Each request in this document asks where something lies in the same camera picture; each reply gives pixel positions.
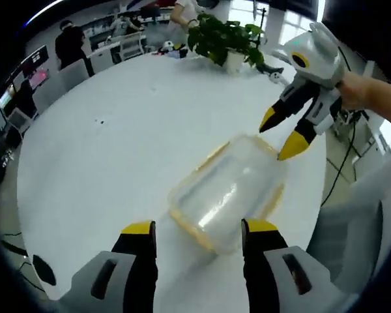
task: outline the small black object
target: small black object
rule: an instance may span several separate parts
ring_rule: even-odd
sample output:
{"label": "small black object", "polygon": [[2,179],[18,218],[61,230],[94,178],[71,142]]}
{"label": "small black object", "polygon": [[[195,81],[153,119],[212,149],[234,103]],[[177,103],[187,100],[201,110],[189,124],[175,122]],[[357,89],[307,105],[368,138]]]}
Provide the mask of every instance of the small black object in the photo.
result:
{"label": "small black object", "polygon": [[51,267],[36,254],[33,255],[33,267],[39,278],[51,286],[56,286],[57,280]]}

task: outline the computer monitor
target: computer monitor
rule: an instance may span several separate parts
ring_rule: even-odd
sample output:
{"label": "computer monitor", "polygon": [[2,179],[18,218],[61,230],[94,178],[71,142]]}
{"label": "computer monitor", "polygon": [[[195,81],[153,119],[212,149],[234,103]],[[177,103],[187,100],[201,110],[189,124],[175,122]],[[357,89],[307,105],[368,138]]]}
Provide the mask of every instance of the computer monitor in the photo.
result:
{"label": "computer monitor", "polygon": [[49,58],[48,49],[46,46],[42,46],[33,52],[29,57],[24,59],[20,65],[20,68],[22,69],[25,78],[30,78],[30,76],[35,73],[35,70],[40,65],[44,64]]}

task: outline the floor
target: floor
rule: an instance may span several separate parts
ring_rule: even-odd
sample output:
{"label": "floor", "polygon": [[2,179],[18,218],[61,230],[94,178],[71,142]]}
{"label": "floor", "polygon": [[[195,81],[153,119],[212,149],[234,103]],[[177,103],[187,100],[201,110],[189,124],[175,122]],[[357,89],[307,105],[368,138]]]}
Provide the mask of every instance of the floor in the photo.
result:
{"label": "floor", "polygon": [[[347,145],[335,137],[335,135],[328,131],[326,133],[326,151],[327,151],[327,162],[326,162],[326,178],[325,178],[325,189],[323,192],[323,199],[327,197],[332,188],[333,182],[338,173],[338,169],[341,166],[343,158],[346,154]],[[0,189],[0,232],[2,234],[12,233],[16,234],[20,232],[19,219],[18,219],[18,208],[16,203],[16,178],[18,168],[18,155],[20,149],[15,151],[14,160],[10,162],[7,168],[7,174],[1,185]],[[355,181],[355,173],[352,166],[352,159],[355,155],[351,154],[347,157],[345,165],[341,171],[330,197],[328,198],[326,205],[339,203],[344,201],[349,196],[349,187],[351,183]],[[23,248],[23,239],[21,235],[6,235],[5,240],[9,243]],[[27,261],[24,257],[8,252],[9,260],[15,268],[19,268],[22,264]],[[36,277],[32,267],[29,264],[25,264],[21,269],[21,272],[30,282],[40,287],[40,282]],[[46,300],[46,294],[43,291],[32,288],[32,291],[38,295],[41,300]]]}

